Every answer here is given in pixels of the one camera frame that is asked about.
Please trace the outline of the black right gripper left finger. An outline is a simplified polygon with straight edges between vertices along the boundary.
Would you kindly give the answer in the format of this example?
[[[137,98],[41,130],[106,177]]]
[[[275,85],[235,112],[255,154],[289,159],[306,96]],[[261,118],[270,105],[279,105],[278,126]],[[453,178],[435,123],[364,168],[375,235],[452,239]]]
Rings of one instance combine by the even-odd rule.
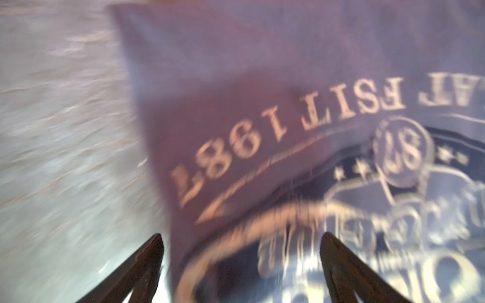
[[[151,303],[157,291],[164,243],[154,234],[105,280],[78,300],[78,303],[130,302]]]

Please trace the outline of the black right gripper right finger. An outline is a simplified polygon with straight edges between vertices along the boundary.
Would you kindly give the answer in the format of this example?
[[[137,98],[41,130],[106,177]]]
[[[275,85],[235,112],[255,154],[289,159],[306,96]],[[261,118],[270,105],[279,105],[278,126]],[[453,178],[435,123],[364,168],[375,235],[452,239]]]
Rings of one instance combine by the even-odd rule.
[[[332,302],[409,302],[330,232],[322,236],[320,259]]]

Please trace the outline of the grey-blue tank top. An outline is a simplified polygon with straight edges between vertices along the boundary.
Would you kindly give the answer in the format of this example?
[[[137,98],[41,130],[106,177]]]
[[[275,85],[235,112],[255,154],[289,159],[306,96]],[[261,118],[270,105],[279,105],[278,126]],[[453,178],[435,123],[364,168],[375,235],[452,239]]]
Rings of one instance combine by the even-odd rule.
[[[326,232],[412,302],[484,301],[483,1],[109,10],[174,302],[329,302]]]

